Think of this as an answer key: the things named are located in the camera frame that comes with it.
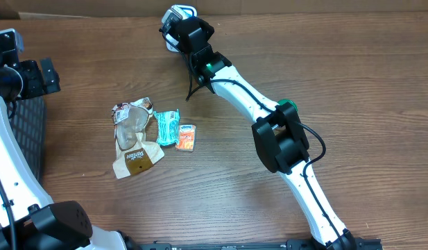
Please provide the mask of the orange tissue pack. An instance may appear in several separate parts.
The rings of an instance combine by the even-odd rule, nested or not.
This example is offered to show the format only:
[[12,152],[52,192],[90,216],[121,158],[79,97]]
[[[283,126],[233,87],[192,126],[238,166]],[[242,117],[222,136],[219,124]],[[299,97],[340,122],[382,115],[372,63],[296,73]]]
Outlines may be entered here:
[[178,142],[176,149],[178,151],[192,152],[195,147],[196,141],[196,126],[193,124],[179,125],[178,129]]

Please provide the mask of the teal snack pack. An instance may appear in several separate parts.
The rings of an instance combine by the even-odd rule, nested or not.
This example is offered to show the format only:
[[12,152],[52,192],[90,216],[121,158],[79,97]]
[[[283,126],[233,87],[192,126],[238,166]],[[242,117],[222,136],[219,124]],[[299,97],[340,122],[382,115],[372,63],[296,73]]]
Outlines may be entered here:
[[157,120],[158,135],[156,142],[160,146],[169,146],[178,142],[178,128],[180,125],[180,111],[153,112]]

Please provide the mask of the brown paper pastry bag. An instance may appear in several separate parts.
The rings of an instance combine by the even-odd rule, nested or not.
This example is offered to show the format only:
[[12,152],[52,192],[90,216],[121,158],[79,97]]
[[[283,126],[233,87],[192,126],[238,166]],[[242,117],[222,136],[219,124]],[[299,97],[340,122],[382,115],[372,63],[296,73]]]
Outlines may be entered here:
[[153,104],[148,97],[112,108],[116,147],[112,168],[117,179],[145,172],[164,157],[161,146],[146,139],[145,130],[152,116]]

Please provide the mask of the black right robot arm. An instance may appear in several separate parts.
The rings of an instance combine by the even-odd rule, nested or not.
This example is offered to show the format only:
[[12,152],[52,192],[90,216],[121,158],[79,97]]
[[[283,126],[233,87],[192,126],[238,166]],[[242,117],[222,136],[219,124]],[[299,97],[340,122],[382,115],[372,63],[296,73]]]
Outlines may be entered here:
[[201,18],[183,17],[168,10],[160,32],[185,58],[200,88],[229,101],[252,122],[252,136],[259,159],[268,171],[278,173],[300,205],[317,249],[356,249],[357,244],[324,195],[308,153],[307,133],[317,132],[300,121],[296,105],[275,102],[259,93],[221,53],[208,42],[214,28]]

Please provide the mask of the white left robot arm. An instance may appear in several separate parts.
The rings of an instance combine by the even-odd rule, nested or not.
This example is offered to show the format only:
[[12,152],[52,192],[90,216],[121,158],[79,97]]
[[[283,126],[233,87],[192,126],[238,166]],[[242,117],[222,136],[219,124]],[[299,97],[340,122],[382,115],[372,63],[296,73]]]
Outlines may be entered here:
[[50,58],[21,61],[22,37],[0,31],[0,249],[136,249],[91,224],[76,201],[56,203],[41,185],[46,106],[60,91]]

